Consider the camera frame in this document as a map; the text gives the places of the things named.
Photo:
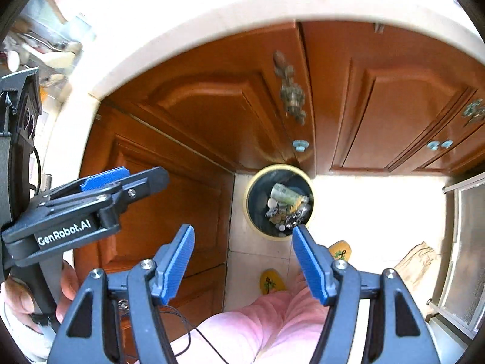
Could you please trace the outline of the person left hand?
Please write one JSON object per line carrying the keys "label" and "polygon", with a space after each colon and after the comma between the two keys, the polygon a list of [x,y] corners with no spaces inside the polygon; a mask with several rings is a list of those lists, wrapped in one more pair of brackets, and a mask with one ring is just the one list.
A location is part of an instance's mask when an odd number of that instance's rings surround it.
{"label": "person left hand", "polygon": [[67,261],[62,263],[55,286],[53,294],[38,265],[17,268],[1,284],[6,313],[38,334],[47,335],[47,328],[57,332],[80,287],[76,272]]}

